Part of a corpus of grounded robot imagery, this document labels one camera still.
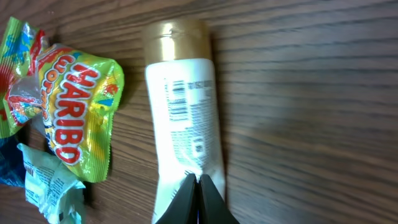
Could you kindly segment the green Haribo gummy bag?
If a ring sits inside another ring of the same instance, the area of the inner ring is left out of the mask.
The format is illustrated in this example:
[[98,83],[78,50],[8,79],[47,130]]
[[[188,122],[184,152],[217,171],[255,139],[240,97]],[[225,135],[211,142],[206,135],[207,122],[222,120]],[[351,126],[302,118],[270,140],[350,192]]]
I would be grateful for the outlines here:
[[11,17],[1,42],[1,137],[33,118],[50,150],[87,182],[106,180],[124,73],[113,59],[63,44]]

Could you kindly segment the light teal snack packet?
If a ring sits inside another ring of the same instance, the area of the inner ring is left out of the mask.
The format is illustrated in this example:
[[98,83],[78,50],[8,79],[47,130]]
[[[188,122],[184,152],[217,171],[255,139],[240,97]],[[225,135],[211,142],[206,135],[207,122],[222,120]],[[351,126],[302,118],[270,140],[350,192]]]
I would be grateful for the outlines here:
[[85,185],[57,156],[23,143],[26,200],[38,207],[50,224],[84,224]]

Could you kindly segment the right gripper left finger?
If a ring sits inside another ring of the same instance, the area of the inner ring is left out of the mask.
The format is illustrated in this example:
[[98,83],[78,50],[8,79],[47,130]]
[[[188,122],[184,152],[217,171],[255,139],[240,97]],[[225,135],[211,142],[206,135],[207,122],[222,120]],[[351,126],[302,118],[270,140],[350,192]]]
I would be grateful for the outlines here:
[[195,174],[188,174],[174,199],[156,224],[197,224],[198,183]]

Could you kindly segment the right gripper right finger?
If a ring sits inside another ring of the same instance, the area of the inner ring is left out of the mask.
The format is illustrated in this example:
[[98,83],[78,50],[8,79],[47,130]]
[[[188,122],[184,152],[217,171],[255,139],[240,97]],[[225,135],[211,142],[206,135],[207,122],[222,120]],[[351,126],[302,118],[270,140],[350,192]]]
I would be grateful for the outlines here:
[[239,224],[207,174],[198,183],[198,201],[199,224]]

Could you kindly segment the blue snack bar wrapper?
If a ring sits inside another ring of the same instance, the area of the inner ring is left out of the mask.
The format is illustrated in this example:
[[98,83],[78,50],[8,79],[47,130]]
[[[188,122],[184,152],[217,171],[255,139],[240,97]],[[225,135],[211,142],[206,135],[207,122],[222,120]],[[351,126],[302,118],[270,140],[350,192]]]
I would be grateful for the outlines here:
[[24,188],[26,171],[18,143],[15,136],[1,139],[1,184]]

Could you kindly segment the white tube with gold cap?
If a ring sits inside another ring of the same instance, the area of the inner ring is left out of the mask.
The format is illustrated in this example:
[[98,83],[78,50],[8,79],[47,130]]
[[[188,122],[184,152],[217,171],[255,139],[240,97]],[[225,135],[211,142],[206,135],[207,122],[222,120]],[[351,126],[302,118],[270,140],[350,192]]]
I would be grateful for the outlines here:
[[143,30],[142,39],[158,158],[156,223],[188,174],[209,175],[220,195],[225,195],[226,178],[206,23],[155,22]]

